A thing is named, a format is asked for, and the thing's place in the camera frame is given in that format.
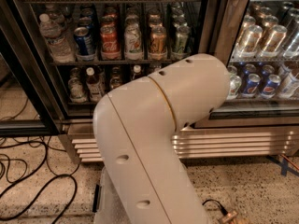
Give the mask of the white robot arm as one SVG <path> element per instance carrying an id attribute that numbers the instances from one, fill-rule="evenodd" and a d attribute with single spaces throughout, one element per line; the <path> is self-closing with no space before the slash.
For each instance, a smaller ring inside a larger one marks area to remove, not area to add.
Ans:
<path id="1" fill-rule="evenodd" d="M 106 94 L 93 133 L 132 224 L 209 224 L 171 144 L 173 134 L 221 106 L 230 88 L 225 65 L 196 54 Z"/>

